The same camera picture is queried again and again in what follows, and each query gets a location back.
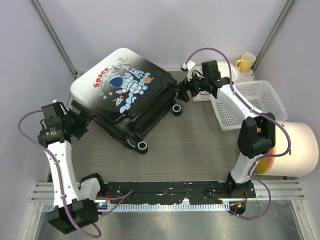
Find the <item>black white space suitcase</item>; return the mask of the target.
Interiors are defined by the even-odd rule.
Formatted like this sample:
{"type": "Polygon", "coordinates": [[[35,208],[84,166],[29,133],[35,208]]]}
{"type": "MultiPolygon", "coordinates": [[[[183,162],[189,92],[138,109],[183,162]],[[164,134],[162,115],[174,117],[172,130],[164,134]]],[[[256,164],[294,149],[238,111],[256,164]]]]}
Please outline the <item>black white space suitcase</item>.
{"type": "Polygon", "coordinates": [[[76,79],[70,93],[112,138],[143,155],[149,148],[144,137],[163,116],[182,114],[177,88],[169,72],[118,48],[76,79]]]}

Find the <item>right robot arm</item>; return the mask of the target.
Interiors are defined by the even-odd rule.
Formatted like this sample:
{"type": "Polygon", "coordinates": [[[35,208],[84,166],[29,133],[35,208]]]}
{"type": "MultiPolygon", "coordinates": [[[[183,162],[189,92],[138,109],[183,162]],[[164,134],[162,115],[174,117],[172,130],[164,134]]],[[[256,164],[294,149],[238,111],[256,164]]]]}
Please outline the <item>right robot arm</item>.
{"type": "Polygon", "coordinates": [[[192,61],[182,64],[181,70],[186,73],[186,78],[178,85],[177,99],[188,102],[189,94],[195,97],[206,91],[224,103],[241,123],[237,139],[240,154],[235,167],[227,175],[225,186],[230,197],[240,197],[249,189],[251,176],[260,159],[275,146],[275,117],[272,113],[264,114],[244,99],[231,78],[221,76],[217,61],[203,62],[200,74],[192,61]]]}

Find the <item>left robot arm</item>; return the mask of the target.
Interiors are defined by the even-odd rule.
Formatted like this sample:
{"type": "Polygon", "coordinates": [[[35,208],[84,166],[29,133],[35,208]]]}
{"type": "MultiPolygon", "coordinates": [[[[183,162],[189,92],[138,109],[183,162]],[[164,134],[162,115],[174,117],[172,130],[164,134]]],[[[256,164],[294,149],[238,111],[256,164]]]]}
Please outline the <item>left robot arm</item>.
{"type": "Polygon", "coordinates": [[[77,182],[73,168],[71,139],[79,140],[88,132],[93,116],[84,108],[77,114],[60,101],[41,111],[44,122],[37,140],[47,156],[54,191],[54,209],[47,213],[47,220],[67,235],[98,221],[95,200],[107,192],[100,174],[89,174],[77,182]]]}

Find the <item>patterned cloth napkin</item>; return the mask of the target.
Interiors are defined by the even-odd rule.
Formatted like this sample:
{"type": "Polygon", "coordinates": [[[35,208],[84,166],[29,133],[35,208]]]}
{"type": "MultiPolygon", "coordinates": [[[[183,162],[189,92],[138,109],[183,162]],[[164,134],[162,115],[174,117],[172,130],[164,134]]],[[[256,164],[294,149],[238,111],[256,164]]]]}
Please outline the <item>patterned cloth napkin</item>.
{"type": "Polygon", "coordinates": [[[210,93],[207,91],[200,91],[196,96],[192,97],[193,102],[205,102],[210,100],[210,93]]]}

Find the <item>white round plate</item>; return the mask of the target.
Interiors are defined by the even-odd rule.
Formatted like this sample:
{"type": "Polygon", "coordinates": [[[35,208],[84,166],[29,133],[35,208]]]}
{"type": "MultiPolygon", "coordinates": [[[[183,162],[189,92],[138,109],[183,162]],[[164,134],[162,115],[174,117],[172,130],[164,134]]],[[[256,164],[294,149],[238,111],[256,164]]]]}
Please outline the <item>white round plate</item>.
{"type": "MultiPolygon", "coordinates": [[[[224,77],[229,78],[230,77],[229,65],[226,61],[217,60],[217,66],[218,66],[218,70],[220,72],[220,76],[222,78],[224,78],[224,77]]],[[[239,82],[241,79],[241,72],[239,71],[239,69],[232,63],[230,64],[230,69],[231,69],[231,80],[234,83],[239,82]]]]}

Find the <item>yellow mug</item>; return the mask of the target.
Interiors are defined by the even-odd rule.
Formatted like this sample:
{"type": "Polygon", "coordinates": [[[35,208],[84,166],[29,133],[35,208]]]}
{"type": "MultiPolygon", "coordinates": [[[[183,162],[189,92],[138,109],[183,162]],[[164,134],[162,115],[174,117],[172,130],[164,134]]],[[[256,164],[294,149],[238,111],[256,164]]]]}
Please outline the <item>yellow mug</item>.
{"type": "Polygon", "coordinates": [[[256,61],[256,56],[253,53],[245,52],[242,54],[241,58],[235,62],[235,66],[240,72],[246,73],[254,65],[256,61]]]}

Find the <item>white plastic mesh basket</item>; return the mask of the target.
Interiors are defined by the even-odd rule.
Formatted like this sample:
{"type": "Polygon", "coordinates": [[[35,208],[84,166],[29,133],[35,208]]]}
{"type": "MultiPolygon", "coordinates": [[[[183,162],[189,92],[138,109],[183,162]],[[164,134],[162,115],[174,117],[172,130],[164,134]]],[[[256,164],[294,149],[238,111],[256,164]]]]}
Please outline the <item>white plastic mesh basket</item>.
{"type": "MultiPolygon", "coordinates": [[[[275,120],[283,122],[288,119],[286,109],[276,90],[266,80],[237,82],[234,84],[240,94],[255,108],[263,113],[272,113],[275,120]]],[[[222,101],[210,96],[215,116],[222,131],[239,130],[241,123],[236,115],[222,101]]]]}

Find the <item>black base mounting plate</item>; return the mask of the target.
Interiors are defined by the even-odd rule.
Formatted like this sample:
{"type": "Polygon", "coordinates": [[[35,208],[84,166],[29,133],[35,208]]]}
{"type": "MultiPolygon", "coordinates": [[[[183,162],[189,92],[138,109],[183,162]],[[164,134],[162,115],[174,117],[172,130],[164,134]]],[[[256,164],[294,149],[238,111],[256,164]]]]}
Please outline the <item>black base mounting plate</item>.
{"type": "Polygon", "coordinates": [[[131,194],[123,204],[130,205],[173,205],[188,199],[191,205],[217,204],[223,199],[254,199],[256,192],[253,183],[234,194],[223,181],[136,181],[108,182],[105,184],[103,197],[119,198],[131,194]]]}

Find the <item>white cylindrical bin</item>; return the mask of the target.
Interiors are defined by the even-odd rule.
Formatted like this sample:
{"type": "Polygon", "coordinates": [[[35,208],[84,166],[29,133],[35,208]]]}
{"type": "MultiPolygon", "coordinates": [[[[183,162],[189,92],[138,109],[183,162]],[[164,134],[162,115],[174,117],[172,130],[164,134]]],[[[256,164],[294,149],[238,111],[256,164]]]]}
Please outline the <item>white cylindrical bin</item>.
{"type": "Polygon", "coordinates": [[[266,176],[303,177],[311,173],[319,159],[318,142],[305,123],[281,121],[291,140],[291,149],[281,157],[266,157],[259,161],[255,173],[266,176]]]}

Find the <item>aluminium rail frame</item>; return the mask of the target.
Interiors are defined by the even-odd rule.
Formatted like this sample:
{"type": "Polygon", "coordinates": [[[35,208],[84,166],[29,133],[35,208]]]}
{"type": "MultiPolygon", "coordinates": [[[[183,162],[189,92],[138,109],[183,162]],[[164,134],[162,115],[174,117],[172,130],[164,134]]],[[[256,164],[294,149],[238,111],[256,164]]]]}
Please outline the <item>aluminium rail frame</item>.
{"type": "Polygon", "coordinates": [[[153,181],[107,182],[101,196],[119,198],[131,193],[126,204],[173,205],[188,199],[192,205],[235,200],[303,200],[305,198],[297,180],[253,180],[236,193],[228,191],[222,181],[153,181]]]}

